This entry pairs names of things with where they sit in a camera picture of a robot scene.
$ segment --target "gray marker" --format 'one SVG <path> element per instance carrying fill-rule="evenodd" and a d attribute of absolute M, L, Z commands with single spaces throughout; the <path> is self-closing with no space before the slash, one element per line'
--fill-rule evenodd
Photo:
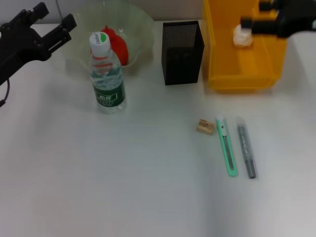
<path fill-rule="evenodd" d="M 241 144 L 242 156 L 246 164 L 248 176 L 250 179 L 254 179 L 256 178 L 256 170 L 253 162 L 253 153 L 246 123 L 243 118 L 237 118 L 237 130 Z"/>

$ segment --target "bottle cap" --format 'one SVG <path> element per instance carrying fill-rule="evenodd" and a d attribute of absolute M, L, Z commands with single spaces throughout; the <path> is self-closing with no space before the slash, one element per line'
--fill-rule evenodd
<path fill-rule="evenodd" d="M 107 55 L 111 49 L 110 38 L 104 32 L 94 32 L 89 38 L 92 54 L 96 57 Z"/>

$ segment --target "red object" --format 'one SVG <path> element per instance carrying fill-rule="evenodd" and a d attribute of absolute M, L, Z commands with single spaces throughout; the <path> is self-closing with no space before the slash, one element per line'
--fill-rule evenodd
<path fill-rule="evenodd" d="M 128 51 L 125 41 L 115 34 L 114 30 L 105 26 L 104 29 L 101 30 L 102 32 L 106 33 L 111 42 L 111 48 L 114 53 L 118 56 L 120 63 L 124 66 L 128 62 Z"/>

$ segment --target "black mesh pen holder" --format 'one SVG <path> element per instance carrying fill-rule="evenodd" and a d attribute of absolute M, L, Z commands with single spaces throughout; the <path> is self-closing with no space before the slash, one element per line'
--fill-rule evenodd
<path fill-rule="evenodd" d="M 161 63 L 165 84 L 196 83 L 203 50 L 198 21 L 164 23 Z"/>

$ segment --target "green box cutter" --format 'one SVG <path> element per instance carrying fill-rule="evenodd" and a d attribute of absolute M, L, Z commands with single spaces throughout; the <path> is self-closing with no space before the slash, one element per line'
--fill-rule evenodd
<path fill-rule="evenodd" d="M 237 176 L 237 168 L 234 158 L 234 153 L 231 145 L 231 139 L 228 133 L 227 122 L 224 116 L 218 115 L 216 117 L 216 125 L 219 134 L 219 140 L 221 141 L 224 160 L 226 164 L 227 173 L 230 176 Z"/>

